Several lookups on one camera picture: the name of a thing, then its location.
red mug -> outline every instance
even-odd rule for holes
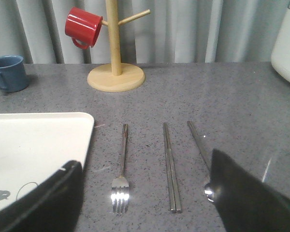
[[[87,49],[89,46],[95,45],[102,19],[102,16],[73,7],[66,20],[65,33],[72,37],[72,41],[77,47]]]

blue mug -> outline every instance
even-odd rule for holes
[[[18,92],[29,85],[21,56],[0,57],[0,90],[6,93]]]

speckled surface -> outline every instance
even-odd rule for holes
[[[135,90],[105,93],[86,81],[95,65],[25,65],[30,86],[0,92],[0,113],[86,112],[95,118],[77,232],[223,232],[203,195],[206,168],[187,126],[194,122],[208,152],[218,148],[290,197],[290,84],[268,62],[140,65]],[[170,214],[162,123],[168,122],[182,214]],[[122,124],[129,124],[128,212],[112,213]]]

white plastic tray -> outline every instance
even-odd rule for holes
[[[0,210],[67,161],[84,167],[93,125],[86,113],[0,114]]]

white curtain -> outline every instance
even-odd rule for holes
[[[151,14],[120,27],[123,62],[269,61],[289,0],[119,0],[119,20]],[[81,50],[64,33],[69,10],[107,20],[104,0],[0,0],[0,56],[26,63],[110,63],[107,27]]]

